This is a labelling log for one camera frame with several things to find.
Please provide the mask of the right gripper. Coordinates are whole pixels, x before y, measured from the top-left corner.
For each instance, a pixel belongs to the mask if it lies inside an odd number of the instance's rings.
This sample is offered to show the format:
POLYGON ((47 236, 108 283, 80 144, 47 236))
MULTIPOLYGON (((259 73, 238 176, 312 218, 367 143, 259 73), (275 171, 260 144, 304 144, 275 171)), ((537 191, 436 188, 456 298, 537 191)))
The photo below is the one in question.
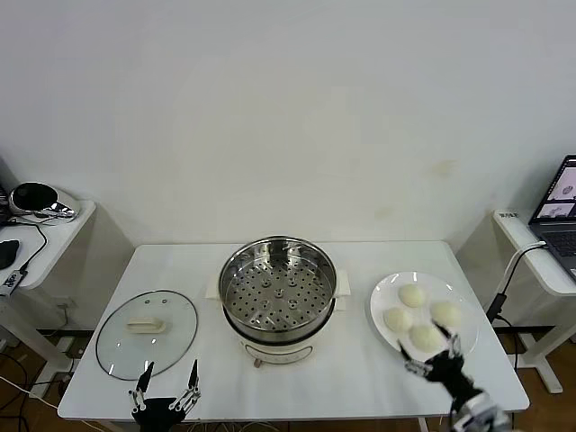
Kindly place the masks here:
POLYGON ((404 345, 398 341, 405 368, 431 383, 440 383, 448 392, 456 406, 463 406, 468 400, 482 393, 474 386, 473 380, 463 373, 461 339, 447 327, 432 320, 436 329, 445 337, 446 350, 429 358, 426 362, 414 359, 404 345))

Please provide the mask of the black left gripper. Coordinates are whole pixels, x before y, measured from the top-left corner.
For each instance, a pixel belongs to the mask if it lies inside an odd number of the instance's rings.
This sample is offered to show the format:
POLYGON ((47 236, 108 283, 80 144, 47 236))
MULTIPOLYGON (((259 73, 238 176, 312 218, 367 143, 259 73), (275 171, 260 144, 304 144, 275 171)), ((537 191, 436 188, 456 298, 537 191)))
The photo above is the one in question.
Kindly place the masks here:
POLYGON ((131 397, 131 415, 139 425, 140 432, 168 432, 183 422, 183 413, 189 413, 201 398, 199 388, 198 360, 193 362, 192 370, 184 392, 178 397, 145 398, 153 374, 155 362, 146 361, 145 371, 139 376, 131 397))

